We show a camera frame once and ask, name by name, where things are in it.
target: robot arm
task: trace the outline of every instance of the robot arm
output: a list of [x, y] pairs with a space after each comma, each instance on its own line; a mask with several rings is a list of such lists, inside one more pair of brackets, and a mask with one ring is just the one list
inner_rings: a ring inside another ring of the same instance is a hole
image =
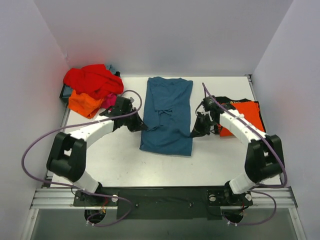
[[69, 134], [59, 132], [52, 144], [46, 164], [47, 169], [72, 182], [74, 186], [95, 193], [102, 186], [86, 172], [87, 149], [98, 139], [114, 132], [121, 126], [127, 126], [130, 132], [146, 130], [147, 126], [138, 113], [124, 118], [103, 121], [109, 117], [126, 115], [135, 110], [130, 99], [118, 96], [115, 106], [102, 112], [94, 120], [101, 122], [82, 127]]
[[281, 166], [274, 155], [249, 127], [266, 139], [284, 164], [282, 143], [277, 135], [269, 136], [265, 132], [258, 130], [231, 104], [224, 104], [223, 106], [234, 116], [221, 109], [212, 101], [210, 96], [204, 98], [201, 104], [205, 113], [197, 112], [197, 119], [191, 132], [191, 137], [209, 135], [211, 127], [220, 124], [247, 147], [244, 172], [225, 184], [226, 189], [230, 191], [230, 196], [245, 193], [261, 181], [282, 173]]

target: clothing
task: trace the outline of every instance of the clothing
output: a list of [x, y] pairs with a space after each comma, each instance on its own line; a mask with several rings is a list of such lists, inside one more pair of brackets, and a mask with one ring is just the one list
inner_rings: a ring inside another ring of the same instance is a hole
[[113, 75], [104, 64], [88, 65], [81, 69], [71, 68], [64, 76], [63, 83], [77, 94], [85, 93], [96, 100], [124, 91], [121, 78]]
[[64, 103], [68, 103], [68, 99], [70, 98], [71, 94], [72, 94], [73, 89], [65, 84], [63, 84], [61, 93], [60, 93], [60, 99], [64, 102]]
[[108, 109], [111, 106], [114, 106], [116, 104], [117, 95], [114, 93], [110, 93], [108, 96], [106, 96], [105, 100], [103, 101], [101, 108]]
[[190, 95], [193, 81], [182, 78], [149, 78], [140, 149], [147, 152], [191, 156]]
[[109, 70], [113, 75], [116, 75], [117, 69], [112, 64], [105, 65], [105, 68]]
[[103, 98], [96, 100], [86, 93], [77, 94], [76, 91], [73, 90], [69, 97], [68, 107], [76, 113], [88, 119], [92, 119], [100, 109], [103, 101]]
[[[250, 101], [248, 99], [232, 100], [227, 97], [216, 97], [216, 100], [221, 104], [232, 104], [240, 114], [244, 114], [246, 120], [252, 123], [257, 129], [265, 132], [263, 125], [259, 103], [257, 101]], [[219, 132], [220, 137], [232, 136], [233, 134], [226, 128], [222, 128]]]

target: white wall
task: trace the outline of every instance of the white wall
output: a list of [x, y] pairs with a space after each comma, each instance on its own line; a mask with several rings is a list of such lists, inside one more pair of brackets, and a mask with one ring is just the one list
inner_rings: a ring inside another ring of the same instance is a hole
[[252, 74], [292, 0], [35, 0], [71, 67]]
[[[60, 125], [59, 101], [68, 66], [32, 0], [0, 1], [0, 233], [20, 239], [37, 182], [22, 171], [21, 156], [40, 134]], [[52, 138], [27, 158], [44, 177]]]
[[282, 139], [298, 213], [320, 236], [320, 1], [295, 0], [254, 71], [263, 119]]

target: orange cloth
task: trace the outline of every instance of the orange cloth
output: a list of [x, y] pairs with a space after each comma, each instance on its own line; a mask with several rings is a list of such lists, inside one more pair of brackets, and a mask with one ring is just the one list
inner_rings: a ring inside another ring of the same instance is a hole
[[113, 75], [104, 64], [71, 68], [64, 76], [63, 83], [76, 90], [77, 94], [85, 93], [96, 100], [124, 91], [121, 78]]
[[[259, 104], [254, 101], [231, 103], [240, 114], [244, 114], [244, 118], [252, 123], [260, 131], [265, 131], [260, 119]], [[226, 128], [222, 128], [220, 137], [232, 136], [233, 134]]]
[[69, 97], [69, 108], [88, 119], [92, 119], [104, 100], [104, 98], [96, 100], [86, 93], [77, 94], [73, 90]]

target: screw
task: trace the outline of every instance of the screw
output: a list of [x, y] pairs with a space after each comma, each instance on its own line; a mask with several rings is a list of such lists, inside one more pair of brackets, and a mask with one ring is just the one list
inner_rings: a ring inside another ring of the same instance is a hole
[[252, 200], [252, 196], [250, 194], [246, 194], [244, 196], [249, 202]]
[[214, 202], [215, 200], [216, 200], [216, 196], [215, 195], [213, 195], [213, 194], [209, 195], [209, 201], [210, 202]]
[[116, 194], [114, 194], [112, 196], [113, 196], [113, 198], [111, 198], [111, 201], [114, 202], [114, 203], [118, 202], [118, 198], [115, 198], [115, 197], [118, 197], [118, 196]]

